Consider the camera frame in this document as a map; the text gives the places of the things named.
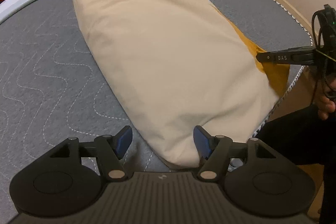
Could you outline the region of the person right hand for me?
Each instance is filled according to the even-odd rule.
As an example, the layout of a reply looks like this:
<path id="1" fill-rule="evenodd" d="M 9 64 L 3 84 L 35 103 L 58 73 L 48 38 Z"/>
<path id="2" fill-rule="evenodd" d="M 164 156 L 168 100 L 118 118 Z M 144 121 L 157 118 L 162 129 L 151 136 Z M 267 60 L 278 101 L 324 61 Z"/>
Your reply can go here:
<path id="1" fill-rule="evenodd" d="M 335 112 L 335 77 L 317 81 L 317 88 L 314 103 L 318 107 L 318 115 L 321 119 L 327 120 Z"/>

